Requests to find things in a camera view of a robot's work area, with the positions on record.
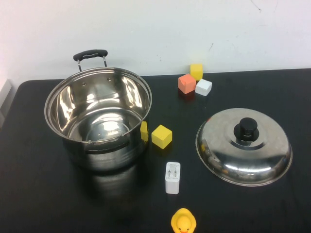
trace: pot lid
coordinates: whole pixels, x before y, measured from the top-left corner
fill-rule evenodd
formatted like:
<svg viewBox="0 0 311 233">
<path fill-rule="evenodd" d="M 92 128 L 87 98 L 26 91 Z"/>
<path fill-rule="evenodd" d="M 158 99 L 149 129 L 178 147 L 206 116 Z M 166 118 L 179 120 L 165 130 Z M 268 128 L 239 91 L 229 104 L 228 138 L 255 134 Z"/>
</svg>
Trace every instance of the pot lid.
<svg viewBox="0 0 311 233">
<path fill-rule="evenodd" d="M 269 116 L 243 108 L 213 115 L 196 136 L 205 166 L 230 183 L 261 186 L 282 177 L 292 162 L 283 129 Z"/>
</svg>

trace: black knob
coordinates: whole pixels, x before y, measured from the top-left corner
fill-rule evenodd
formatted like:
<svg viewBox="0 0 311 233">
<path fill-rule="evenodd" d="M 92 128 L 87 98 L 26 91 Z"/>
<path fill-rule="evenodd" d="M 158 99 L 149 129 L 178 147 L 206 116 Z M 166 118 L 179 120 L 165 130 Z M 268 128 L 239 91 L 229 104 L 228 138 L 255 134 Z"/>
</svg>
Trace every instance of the black knob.
<svg viewBox="0 0 311 233">
<path fill-rule="evenodd" d="M 234 127 L 234 135 L 237 139 L 252 142 L 259 137 L 257 122 L 249 117 L 240 120 L 240 123 Z"/>
</svg>

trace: pot handle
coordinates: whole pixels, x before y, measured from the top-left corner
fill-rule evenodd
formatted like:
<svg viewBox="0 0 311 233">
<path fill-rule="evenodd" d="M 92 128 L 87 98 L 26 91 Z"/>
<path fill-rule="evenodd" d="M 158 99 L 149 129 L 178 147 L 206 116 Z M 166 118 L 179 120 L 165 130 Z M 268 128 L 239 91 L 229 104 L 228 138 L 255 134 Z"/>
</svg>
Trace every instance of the pot handle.
<svg viewBox="0 0 311 233">
<path fill-rule="evenodd" d="M 93 58 L 93 57 L 102 57 L 104 59 L 105 67 L 107 67 L 106 56 L 108 55 L 107 50 L 87 50 L 84 52 L 77 53 L 73 56 L 73 59 L 78 62 L 79 70 L 82 71 L 80 66 L 80 61 L 83 59 Z"/>
<path fill-rule="evenodd" d="M 104 154 L 120 150 L 129 144 L 129 139 L 127 136 L 120 136 L 114 141 L 102 142 L 97 144 L 96 142 L 90 142 L 85 146 L 86 154 Z"/>
</svg>

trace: yellow rubber duck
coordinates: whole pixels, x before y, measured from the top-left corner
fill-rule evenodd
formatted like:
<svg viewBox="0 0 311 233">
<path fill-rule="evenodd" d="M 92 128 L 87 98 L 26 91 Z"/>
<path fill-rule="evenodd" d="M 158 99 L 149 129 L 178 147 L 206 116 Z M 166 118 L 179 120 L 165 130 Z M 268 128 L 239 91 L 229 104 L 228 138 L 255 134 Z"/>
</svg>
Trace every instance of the yellow rubber duck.
<svg viewBox="0 0 311 233">
<path fill-rule="evenodd" d="M 181 208 L 173 215 L 171 225 L 175 233 L 193 233 L 196 221 L 189 210 Z"/>
</svg>

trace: black table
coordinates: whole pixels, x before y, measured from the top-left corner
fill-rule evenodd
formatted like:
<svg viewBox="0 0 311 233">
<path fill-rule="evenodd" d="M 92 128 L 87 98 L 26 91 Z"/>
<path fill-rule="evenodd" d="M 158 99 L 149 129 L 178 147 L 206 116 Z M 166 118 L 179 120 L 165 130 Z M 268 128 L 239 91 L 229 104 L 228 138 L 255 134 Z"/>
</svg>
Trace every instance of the black table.
<svg viewBox="0 0 311 233">
<path fill-rule="evenodd" d="M 184 98 L 177 78 L 145 77 L 153 94 L 149 130 L 173 131 L 165 150 L 149 142 L 135 163 L 106 175 L 73 165 L 43 109 L 60 80 L 23 83 L 0 132 L 0 232 L 168 232 L 188 208 L 196 232 L 311 231 L 311 69 L 205 74 L 207 97 Z M 213 114 L 243 107 L 263 112 L 287 133 L 294 159 L 280 180 L 242 187 L 200 161 L 195 136 Z M 178 195 L 165 193 L 165 164 L 181 164 Z"/>
</svg>

